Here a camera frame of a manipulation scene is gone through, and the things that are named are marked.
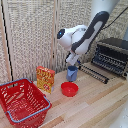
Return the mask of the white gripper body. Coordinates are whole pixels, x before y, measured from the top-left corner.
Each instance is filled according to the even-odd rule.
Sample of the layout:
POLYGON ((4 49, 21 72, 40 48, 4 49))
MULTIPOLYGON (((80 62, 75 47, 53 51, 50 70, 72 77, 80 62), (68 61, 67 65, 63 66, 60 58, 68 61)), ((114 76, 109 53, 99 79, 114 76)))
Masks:
POLYGON ((70 65, 74 65, 77 62, 78 58, 79 58, 78 54, 70 52, 68 57, 66 58, 66 62, 69 63, 70 65))

